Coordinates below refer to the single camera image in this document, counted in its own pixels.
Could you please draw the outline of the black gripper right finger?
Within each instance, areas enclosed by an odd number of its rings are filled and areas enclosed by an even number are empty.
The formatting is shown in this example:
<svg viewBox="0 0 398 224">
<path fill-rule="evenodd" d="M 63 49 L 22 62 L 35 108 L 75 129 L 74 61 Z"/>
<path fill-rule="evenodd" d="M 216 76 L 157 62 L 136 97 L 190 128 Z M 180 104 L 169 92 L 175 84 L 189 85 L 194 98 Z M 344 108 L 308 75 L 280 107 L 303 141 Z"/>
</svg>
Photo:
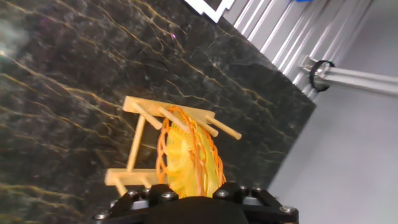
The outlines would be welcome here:
<svg viewBox="0 0 398 224">
<path fill-rule="evenodd" d="M 298 224 L 297 208 L 282 205 L 267 190 L 260 187 L 246 187 L 236 182 L 226 182 L 212 198 L 237 205 L 249 223 Z"/>
</svg>

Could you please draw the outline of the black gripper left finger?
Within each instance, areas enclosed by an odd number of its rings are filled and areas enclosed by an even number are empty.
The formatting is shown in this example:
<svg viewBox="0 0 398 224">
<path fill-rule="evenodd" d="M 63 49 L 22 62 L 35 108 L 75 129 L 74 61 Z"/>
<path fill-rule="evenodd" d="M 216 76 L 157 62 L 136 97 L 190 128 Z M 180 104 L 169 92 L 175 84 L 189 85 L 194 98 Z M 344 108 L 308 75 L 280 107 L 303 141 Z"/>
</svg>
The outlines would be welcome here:
<svg viewBox="0 0 398 224">
<path fill-rule="evenodd" d="M 93 215 L 94 224 L 144 223 L 149 212 L 158 205 L 178 200 L 167 184 L 157 184 L 141 191 L 130 190 L 110 208 Z"/>
</svg>

